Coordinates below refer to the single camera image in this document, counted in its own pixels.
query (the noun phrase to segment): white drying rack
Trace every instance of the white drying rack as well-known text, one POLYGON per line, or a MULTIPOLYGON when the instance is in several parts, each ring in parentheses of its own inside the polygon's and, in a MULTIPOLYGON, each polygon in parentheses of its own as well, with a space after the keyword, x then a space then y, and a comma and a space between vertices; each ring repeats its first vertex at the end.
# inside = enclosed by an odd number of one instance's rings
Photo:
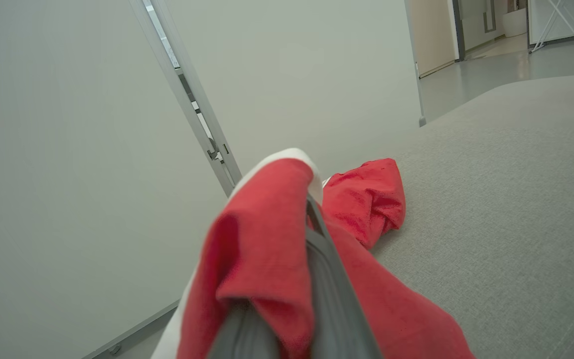
POLYGON ((540 39, 537 40, 535 47, 533 47, 533 49, 528 52, 529 54, 532 54, 533 52, 544 47, 544 41, 546 39, 546 36, 549 36, 549 32, 551 32, 551 29, 553 27, 553 23, 557 19, 557 16, 560 16, 562 18, 562 20, 564 20, 564 22, 566 23, 568 28, 573 32, 573 35, 574 35, 574 28, 572 27, 571 23, 568 22, 567 18, 564 16, 564 14, 561 11, 561 9, 564 9, 567 12, 570 20, 574 23, 574 17, 570 13, 570 11, 568 11, 568 8, 567 8, 566 3, 565 3, 566 0, 558 0, 557 4, 555 4, 555 2, 553 2, 553 0, 548 0, 548 2, 551 3, 554 11, 552 12, 551 17, 549 17, 549 22, 547 22, 546 26, 544 27, 544 32, 542 32, 542 36, 540 36, 540 39))

